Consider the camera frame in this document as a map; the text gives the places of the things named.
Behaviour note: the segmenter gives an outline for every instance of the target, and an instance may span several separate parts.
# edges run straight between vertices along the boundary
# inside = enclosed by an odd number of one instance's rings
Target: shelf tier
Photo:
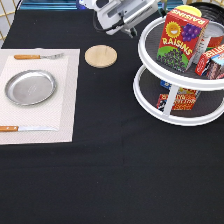
[[[138,51],[146,68],[158,78],[176,86],[203,91],[224,89],[224,79],[208,80],[207,77],[197,75],[194,72],[195,64],[187,72],[181,73],[156,60],[164,22],[165,18],[158,18],[142,32]]]
[[[169,90],[160,86],[160,79],[144,65],[139,69],[133,85],[135,97],[140,105],[156,118],[171,124],[202,125],[215,120],[224,112],[223,90],[203,91],[192,110],[171,111],[167,116],[156,108],[156,104],[159,95],[169,94]]]

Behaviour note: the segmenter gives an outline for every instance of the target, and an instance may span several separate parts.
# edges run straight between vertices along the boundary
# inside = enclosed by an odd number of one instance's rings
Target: fork handle
[[[17,60],[40,59],[40,55],[14,55],[14,58]]]

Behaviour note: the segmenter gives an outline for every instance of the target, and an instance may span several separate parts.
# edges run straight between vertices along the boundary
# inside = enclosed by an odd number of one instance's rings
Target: cereal box
[[[224,73],[224,54],[217,55],[212,58],[210,63],[207,77],[208,79],[220,79],[223,78],[222,75]]]
[[[185,72],[192,64],[208,22],[179,9],[171,10],[166,16],[157,60]]]
[[[160,81],[160,85],[166,89],[169,89],[171,88],[172,84],[166,82],[166,81],[163,81],[161,80]],[[193,89],[185,89],[185,88],[182,88],[180,87],[177,94],[194,94],[196,99],[198,98],[199,94],[200,94],[200,90],[193,90]]]
[[[169,94],[160,94],[157,109],[164,111]],[[193,94],[177,94],[172,110],[191,110],[196,102]]]
[[[195,72],[200,76],[207,75],[211,59],[219,54],[224,53],[224,44],[210,51],[203,53],[199,59]]]

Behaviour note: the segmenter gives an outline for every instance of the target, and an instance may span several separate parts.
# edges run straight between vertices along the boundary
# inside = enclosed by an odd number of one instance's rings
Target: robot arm
[[[99,32],[113,35],[119,30],[131,37],[137,35],[135,26],[158,10],[160,0],[80,0],[80,4],[94,10],[94,27]],[[162,16],[166,14],[166,1],[163,3]],[[95,15],[102,29],[96,27]]]

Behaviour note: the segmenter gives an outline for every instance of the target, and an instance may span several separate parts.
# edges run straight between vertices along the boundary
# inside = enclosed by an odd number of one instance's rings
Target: black table
[[[98,44],[116,49],[116,64],[86,64]],[[4,49],[81,55],[73,142],[0,146],[0,223],[223,224],[224,116],[181,127],[148,114],[132,87],[137,45],[95,32],[88,10],[17,12]]]

